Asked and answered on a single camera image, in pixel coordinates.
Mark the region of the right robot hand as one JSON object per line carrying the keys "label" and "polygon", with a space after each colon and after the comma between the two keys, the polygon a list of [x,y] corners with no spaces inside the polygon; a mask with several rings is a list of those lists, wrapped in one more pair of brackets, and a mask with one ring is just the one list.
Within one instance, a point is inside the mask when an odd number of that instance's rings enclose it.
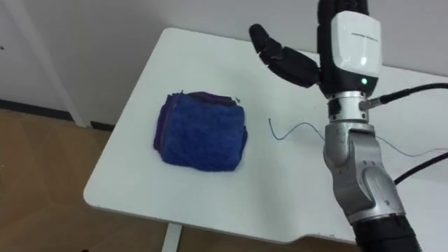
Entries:
{"label": "right robot hand", "polygon": [[248,33],[265,66],[278,77],[310,88],[318,85],[325,96],[357,91],[369,97],[382,67],[382,29],[370,17],[366,0],[318,2],[317,51],[319,61],[274,40],[261,24]]}

